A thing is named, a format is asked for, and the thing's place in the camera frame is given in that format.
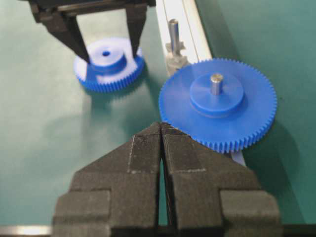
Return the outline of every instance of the blue plastic gear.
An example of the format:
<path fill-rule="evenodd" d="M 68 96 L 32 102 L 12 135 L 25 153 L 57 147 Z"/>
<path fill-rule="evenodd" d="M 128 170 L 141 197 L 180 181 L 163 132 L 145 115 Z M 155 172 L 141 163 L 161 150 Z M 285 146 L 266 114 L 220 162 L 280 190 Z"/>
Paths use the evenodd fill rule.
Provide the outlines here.
<path fill-rule="evenodd" d="M 210 77 L 224 76 L 222 93 L 211 93 Z M 260 140 L 277 110 L 272 84 L 258 70 L 237 61 L 213 59 L 186 66 L 163 85 L 162 121 L 219 152 L 235 152 Z"/>
<path fill-rule="evenodd" d="M 141 74 L 145 61 L 141 48 L 133 58 L 128 38 L 105 38 L 87 47 L 90 64 L 76 57 L 74 70 L 87 89 L 112 92 L 123 89 Z"/>

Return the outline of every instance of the metal pin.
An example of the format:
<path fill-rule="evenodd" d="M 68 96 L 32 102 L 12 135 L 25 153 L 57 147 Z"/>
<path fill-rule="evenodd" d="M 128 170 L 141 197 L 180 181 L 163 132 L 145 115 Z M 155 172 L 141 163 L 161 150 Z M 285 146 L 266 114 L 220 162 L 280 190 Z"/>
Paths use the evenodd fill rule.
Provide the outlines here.
<path fill-rule="evenodd" d="M 169 21 L 169 33 L 171 38 L 171 52 L 173 56 L 180 56 L 179 23 L 176 19 Z"/>
<path fill-rule="evenodd" d="M 223 79 L 223 75 L 219 73 L 211 76 L 211 93 L 213 95 L 219 95 L 222 92 Z"/>

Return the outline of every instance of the green mat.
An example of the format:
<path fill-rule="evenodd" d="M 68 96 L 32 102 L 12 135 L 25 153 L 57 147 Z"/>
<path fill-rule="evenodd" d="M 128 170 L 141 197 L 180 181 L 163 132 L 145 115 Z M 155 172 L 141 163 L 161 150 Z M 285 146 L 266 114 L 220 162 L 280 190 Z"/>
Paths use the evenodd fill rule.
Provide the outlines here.
<path fill-rule="evenodd" d="M 141 38 L 142 76 L 111 94 L 80 86 L 75 55 L 35 23 L 27 2 L 0 1 L 0 13 L 0 225 L 49 225 L 75 171 L 160 120 L 167 72 L 156 10 Z M 80 16 L 79 25 L 87 44 L 128 36 L 124 10 Z"/>
<path fill-rule="evenodd" d="M 316 1 L 197 0 L 215 57 L 250 64 L 273 83 L 270 132 L 244 150 L 280 205 L 283 223 L 316 223 Z"/>

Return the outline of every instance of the gear teeth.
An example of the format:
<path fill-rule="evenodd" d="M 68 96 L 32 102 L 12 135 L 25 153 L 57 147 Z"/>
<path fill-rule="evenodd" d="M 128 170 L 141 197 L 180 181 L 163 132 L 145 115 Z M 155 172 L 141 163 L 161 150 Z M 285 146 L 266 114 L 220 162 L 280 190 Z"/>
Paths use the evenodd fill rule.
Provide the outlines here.
<path fill-rule="evenodd" d="M 121 80 L 110 82 L 110 83 L 104 83 L 104 84 L 99 84 L 95 81 L 88 81 L 88 80 L 83 80 L 79 76 L 77 76 L 79 82 L 87 89 L 97 91 L 97 92 L 113 92 L 117 90 L 121 90 L 128 85 L 132 84 L 142 73 L 144 66 L 145 66 L 145 61 L 143 59 L 139 60 L 139 64 L 137 69 L 132 72 L 130 75 L 122 78 Z"/>
<path fill-rule="evenodd" d="M 242 150 L 243 148 L 247 148 L 247 147 L 253 145 L 257 141 L 262 139 L 265 136 L 265 134 L 268 132 L 268 130 L 271 128 L 273 120 L 274 120 L 275 115 L 276 115 L 276 111 L 277 111 L 277 95 L 276 95 L 276 92 L 275 92 L 275 89 L 274 89 L 272 83 L 268 80 L 268 78 L 264 74 L 262 74 L 258 69 L 254 68 L 246 63 L 234 60 L 234 59 L 214 58 L 212 60 L 203 60 L 203 61 L 198 62 L 198 63 L 193 63 L 191 65 L 185 66 L 184 68 L 191 67 L 191 66 L 194 66 L 196 64 L 207 64 L 210 61 L 213 61 L 213 62 L 233 62 L 233 63 L 244 65 L 245 67 L 248 67 L 248 68 L 254 70 L 256 73 L 258 73 L 268 83 L 269 87 L 272 89 L 272 96 L 273 96 L 274 102 L 273 102 L 273 107 L 272 107 L 271 113 L 269 115 L 268 121 L 266 121 L 266 123 L 264 125 L 262 125 L 257 131 L 254 131 L 251 135 L 244 137 L 244 138 L 241 138 L 237 141 L 227 141 L 227 142 L 206 142 L 206 141 L 202 141 L 200 139 L 197 139 L 196 137 L 193 138 L 197 142 L 199 142 L 199 143 L 203 144 L 204 146 L 207 146 L 207 147 L 211 148 L 212 150 L 215 150 L 219 153 L 237 152 L 239 150 Z M 171 80 L 174 77 L 177 77 L 179 74 L 181 74 L 181 71 L 182 71 L 182 69 L 176 71 L 170 77 L 169 80 Z M 163 109 L 162 109 L 163 106 L 162 106 L 162 100 L 161 100 L 161 98 L 163 96 L 164 89 L 165 89 L 166 84 L 169 80 L 167 80 L 163 84 L 162 88 L 160 89 L 158 105 L 159 105 L 161 120 L 172 125 L 172 122 L 167 119 L 167 116 L 163 112 Z"/>

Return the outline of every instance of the spur gear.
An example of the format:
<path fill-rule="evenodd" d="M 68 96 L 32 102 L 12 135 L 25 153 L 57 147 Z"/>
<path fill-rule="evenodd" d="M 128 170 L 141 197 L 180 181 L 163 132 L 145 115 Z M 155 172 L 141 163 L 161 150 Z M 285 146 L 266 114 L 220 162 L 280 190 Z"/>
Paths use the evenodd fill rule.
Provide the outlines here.
<path fill-rule="evenodd" d="M 269 130 L 277 110 L 272 84 L 244 63 L 213 59 L 186 66 L 163 85 L 162 121 L 220 153 L 242 150 Z"/>
<path fill-rule="evenodd" d="M 105 38 L 87 47 L 90 64 L 76 57 L 74 70 L 87 89 L 112 92 L 127 87 L 141 74 L 145 61 L 141 48 L 133 58 L 128 38 Z"/>

